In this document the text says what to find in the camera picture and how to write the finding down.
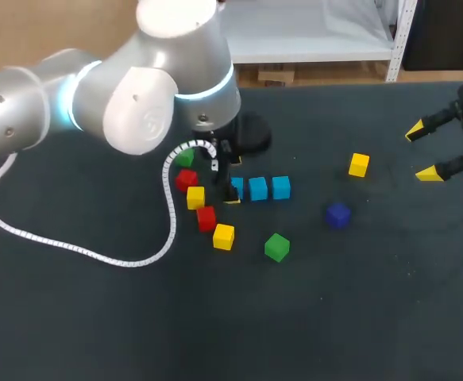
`white metal rack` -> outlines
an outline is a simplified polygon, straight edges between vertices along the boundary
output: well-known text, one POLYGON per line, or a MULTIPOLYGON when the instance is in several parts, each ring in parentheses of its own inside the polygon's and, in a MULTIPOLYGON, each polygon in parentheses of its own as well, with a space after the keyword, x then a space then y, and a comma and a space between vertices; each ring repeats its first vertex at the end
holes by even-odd
POLYGON ((399 0, 392 39, 383 0, 229 0, 222 25, 236 64, 389 60, 395 82, 417 0, 399 0))

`blue cube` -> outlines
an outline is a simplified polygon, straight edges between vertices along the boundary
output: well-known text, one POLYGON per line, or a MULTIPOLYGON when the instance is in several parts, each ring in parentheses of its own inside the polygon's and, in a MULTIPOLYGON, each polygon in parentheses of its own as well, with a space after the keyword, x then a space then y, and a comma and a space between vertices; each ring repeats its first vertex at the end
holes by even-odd
POLYGON ((345 228, 351 219, 351 210, 342 204, 332 204, 326 210, 326 222, 335 229, 345 228))
POLYGON ((268 186, 264 177, 249 179, 250 201, 268 199, 268 186))
POLYGON ((231 185, 237 188, 238 197, 240 200, 244 199, 244 179, 242 177, 232 177, 231 185))
POLYGON ((286 200, 291 197, 291 184, 289 183, 289 177, 274 177, 272 179, 272 185, 274 200, 286 200))

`white cable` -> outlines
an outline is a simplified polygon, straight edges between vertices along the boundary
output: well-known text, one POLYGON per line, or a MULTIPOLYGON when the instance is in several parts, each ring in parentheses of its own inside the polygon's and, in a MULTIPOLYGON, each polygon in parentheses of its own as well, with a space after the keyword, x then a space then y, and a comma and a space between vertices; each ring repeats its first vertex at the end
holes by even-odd
MULTIPOLYGON (((166 252, 168 252, 169 248, 172 246, 173 241, 175 240, 176 234, 176 212, 175 212, 175 203, 173 202, 173 197, 171 193, 171 187, 169 186, 169 168, 173 160, 183 151, 194 148, 194 147, 203 147, 205 148, 210 156, 212 157, 211 162, 211 170, 217 171, 218 170, 218 161, 216 159, 217 151, 215 147, 208 141, 205 140, 191 140, 187 143, 183 143, 176 147, 166 158, 164 161, 164 165, 162 167, 162 184, 164 187, 164 194, 166 195, 166 201, 168 203, 168 210, 169 210, 169 235, 166 243, 162 247, 162 249, 153 256, 145 260, 116 260, 114 258, 110 258, 108 256, 103 256, 102 254, 98 254, 97 252, 92 252, 86 248, 81 248, 74 244, 68 244, 66 242, 60 242, 55 240, 50 240, 46 237, 37 236, 36 234, 26 232, 25 230, 16 229, 13 226, 6 224, 4 221, 0 219, 0 227, 6 230, 9 233, 12 233, 16 236, 25 238, 26 240, 39 242, 41 244, 48 244, 50 246, 54 246, 56 248, 64 248, 66 250, 70 250, 72 252, 77 252, 79 254, 83 254, 84 256, 89 256, 95 260, 100 260, 101 262, 112 264, 114 266, 119 267, 143 267, 149 264, 152 264, 156 260, 160 259, 166 252)), ((17 153, 13 153, 9 155, 6 162, 0 167, 0 179, 4 176, 5 173, 12 167, 12 164, 16 160, 17 153)))

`yellow cube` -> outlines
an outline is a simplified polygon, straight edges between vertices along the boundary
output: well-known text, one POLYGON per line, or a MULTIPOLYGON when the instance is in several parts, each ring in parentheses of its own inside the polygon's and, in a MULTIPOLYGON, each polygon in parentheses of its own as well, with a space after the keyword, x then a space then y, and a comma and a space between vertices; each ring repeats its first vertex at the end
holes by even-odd
POLYGON ((201 209, 205 206, 205 188, 189 187, 187 189, 187 208, 189 210, 201 209))
POLYGON ((349 166, 349 174, 356 177, 365 177, 369 157, 360 153, 354 153, 349 166))
POLYGON ((231 250, 234 241, 234 226, 217 224, 214 232, 214 247, 231 250))

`toy block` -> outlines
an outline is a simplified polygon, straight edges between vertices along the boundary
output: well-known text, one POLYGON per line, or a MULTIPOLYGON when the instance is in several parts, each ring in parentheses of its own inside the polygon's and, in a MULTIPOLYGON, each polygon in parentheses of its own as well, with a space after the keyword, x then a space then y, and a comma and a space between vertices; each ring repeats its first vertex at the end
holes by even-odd
POLYGON ((244 199, 244 179, 242 177, 232 177, 231 185, 237 188, 238 197, 240 200, 244 199))
POLYGON ((187 189, 187 208, 197 210, 205 206, 205 188, 189 187, 187 189))
POLYGON ((286 200, 291 197, 291 184, 289 177, 274 177, 272 179, 273 199, 286 200))
POLYGON ((354 153, 349 166, 349 174, 356 177, 365 177, 369 157, 360 153, 354 153))
POLYGON ((180 167, 190 168, 192 166, 192 162, 194 161, 194 149, 189 148, 180 153, 175 158, 175 164, 180 167))
POLYGON ((199 231, 202 233, 210 232, 215 229, 217 219, 215 218, 215 209, 213 206, 205 206, 196 210, 198 214, 199 231))
POLYGON ((198 185, 198 174, 194 171, 183 169, 180 171, 178 176, 176 176, 175 185, 179 191, 187 193, 187 189, 189 187, 195 187, 198 185))
POLYGON ((214 232, 214 248, 231 250, 234 241, 234 227, 217 224, 214 232))
POLYGON ((351 219, 351 210, 342 204, 330 205, 326 210, 326 222, 335 229, 345 228, 351 219))
POLYGON ((264 254, 276 262, 280 262, 289 253, 289 247, 290 242, 280 234, 275 233, 264 244, 264 254))
POLYGON ((264 177, 249 179, 250 201, 261 201, 268 199, 268 186, 264 177))

